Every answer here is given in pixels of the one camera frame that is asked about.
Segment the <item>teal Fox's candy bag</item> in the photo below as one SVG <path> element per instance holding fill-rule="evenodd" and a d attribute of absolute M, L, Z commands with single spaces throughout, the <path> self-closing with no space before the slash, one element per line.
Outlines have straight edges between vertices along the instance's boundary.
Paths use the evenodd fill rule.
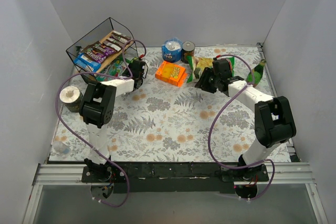
<path fill-rule="evenodd" d="M 110 65 L 105 67 L 101 73 L 107 74 L 109 76 L 119 77 L 123 74 L 124 71 L 125 71 L 124 61 L 122 59 L 116 59 Z M 101 82 L 101 81 L 110 81 L 112 79 L 106 76 L 97 75 L 96 80 Z"/>

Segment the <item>brown chocolate bar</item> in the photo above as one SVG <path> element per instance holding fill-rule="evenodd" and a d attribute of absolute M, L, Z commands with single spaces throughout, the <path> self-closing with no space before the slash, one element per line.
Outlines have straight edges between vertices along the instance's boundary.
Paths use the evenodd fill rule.
<path fill-rule="evenodd" d="M 119 41 L 122 44 L 126 44 L 129 40 L 131 40 L 131 37 L 129 37 L 129 36 L 123 34 L 123 33 L 120 33 L 118 31 L 115 31 L 115 30 L 111 33 L 110 38 L 112 40 Z"/>
<path fill-rule="evenodd" d="M 122 45 L 118 44 L 118 43 L 115 43 L 113 41 L 110 41 L 110 40 L 105 40 L 103 42 L 104 45 L 106 45 L 107 47 L 113 49 L 115 52 L 120 52 L 123 48 Z"/>

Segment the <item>orange candy box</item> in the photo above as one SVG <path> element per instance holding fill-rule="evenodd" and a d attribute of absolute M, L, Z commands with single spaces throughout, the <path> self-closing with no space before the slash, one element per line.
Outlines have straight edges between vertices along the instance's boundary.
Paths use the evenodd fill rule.
<path fill-rule="evenodd" d="M 163 61 L 155 73 L 158 80 L 181 87 L 187 77 L 186 69 L 174 63 Z"/>

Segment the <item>brown M&M's candy bag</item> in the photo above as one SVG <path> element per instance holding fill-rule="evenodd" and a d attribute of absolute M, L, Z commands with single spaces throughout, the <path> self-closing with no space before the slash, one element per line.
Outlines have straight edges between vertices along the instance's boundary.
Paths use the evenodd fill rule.
<path fill-rule="evenodd" d="M 104 54 L 106 56 L 116 53 L 113 49 L 107 47 L 106 45 L 100 43 L 99 41 L 86 46 L 81 52 L 88 52 L 89 50 L 97 51 L 98 53 Z"/>

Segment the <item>purple M&M's candy bag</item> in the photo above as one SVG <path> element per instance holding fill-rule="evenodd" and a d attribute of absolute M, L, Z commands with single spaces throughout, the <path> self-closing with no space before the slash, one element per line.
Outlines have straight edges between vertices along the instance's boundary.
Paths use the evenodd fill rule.
<path fill-rule="evenodd" d="M 100 54 L 97 51 L 92 51 L 89 50 L 88 52 L 84 52 L 89 58 L 91 58 L 92 60 L 94 60 L 97 63 L 103 63 L 106 58 L 108 56 L 104 55 L 104 54 Z"/>

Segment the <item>blue wafer bar wrapper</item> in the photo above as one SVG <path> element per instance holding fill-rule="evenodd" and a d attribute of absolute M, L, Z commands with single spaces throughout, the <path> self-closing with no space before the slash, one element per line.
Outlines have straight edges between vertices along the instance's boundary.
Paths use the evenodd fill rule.
<path fill-rule="evenodd" d="M 94 56 L 94 58 L 90 58 L 86 53 L 80 53 L 75 60 L 74 64 L 87 72 L 96 72 L 100 69 L 101 63 L 104 57 Z"/>

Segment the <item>green Spring candy bag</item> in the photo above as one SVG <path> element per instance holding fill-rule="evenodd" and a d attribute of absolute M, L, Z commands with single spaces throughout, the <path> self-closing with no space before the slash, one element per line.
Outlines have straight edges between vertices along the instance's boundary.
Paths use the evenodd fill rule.
<path fill-rule="evenodd" d="M 127 66 L 131 63 L 133 63 L 135 60 L 137 60 L 137 57 L 131 58 L 131 59 L 123 59 L 122 57 L 119 58 L 120 62 L 119 65 L 121 66 L 122 70 L 125 70 Z"/>

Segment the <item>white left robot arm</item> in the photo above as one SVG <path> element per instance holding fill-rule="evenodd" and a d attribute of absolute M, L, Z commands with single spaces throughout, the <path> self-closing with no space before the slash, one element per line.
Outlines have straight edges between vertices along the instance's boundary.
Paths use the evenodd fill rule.
<path fill-rule="evenodd" d="M 110 158 L 106 140 L 107 124 L 112 119 L 116 98 L 138 89 L 145 77 L 146 63 L 141 59 L 134 59 L 119 78 L 88 84 L 79 114 L 88 130 L 88 142 L 93 146 L 89 155 L 92 162 L 105 164 Z"/>

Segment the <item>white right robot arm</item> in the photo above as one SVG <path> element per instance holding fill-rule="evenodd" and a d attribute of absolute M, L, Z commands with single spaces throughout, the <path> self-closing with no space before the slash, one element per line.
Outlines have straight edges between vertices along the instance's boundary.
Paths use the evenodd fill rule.
<path fill-rule="evenodd" d="M 255 89 L 250 82 L 232 75 L 232 64 L 227 58 L 217 58 L 212 67 L 206 67 L 195 85 L 203 91 L 225 94 L 230 100 L 239 101 L 254 113 L 255 140 L 249 149 L 240 156 L 235 170 L 262 165 L 271 152 L 296 135 L 289 100 L 273 97 Z"/>

